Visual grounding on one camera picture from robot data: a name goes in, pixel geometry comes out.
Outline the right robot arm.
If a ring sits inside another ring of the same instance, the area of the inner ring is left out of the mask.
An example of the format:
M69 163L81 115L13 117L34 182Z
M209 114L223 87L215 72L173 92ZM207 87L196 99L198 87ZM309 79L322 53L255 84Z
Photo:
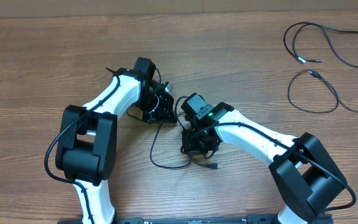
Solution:
M197 93L181 106L191 128L183 131L186 154L217 151L223 142L248 152L265 165L285 202L277 223L313 223L344 190L347 180L310 133L296 138L247 119L233 106L213 106Z

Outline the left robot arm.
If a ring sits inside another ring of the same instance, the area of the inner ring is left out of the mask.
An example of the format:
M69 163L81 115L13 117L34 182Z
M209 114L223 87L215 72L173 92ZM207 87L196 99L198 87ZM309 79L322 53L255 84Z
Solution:
M116 211L109 196L108 179L116 161L117 122L131 106L142 111L147 124L175 124L169 82L154 80L159 70L148 58L139 57L134 68L119 68L111 84L94 100L68 105L62 116L55 148L56 168L62 182L74 186L83 216L78 223L114 223Z

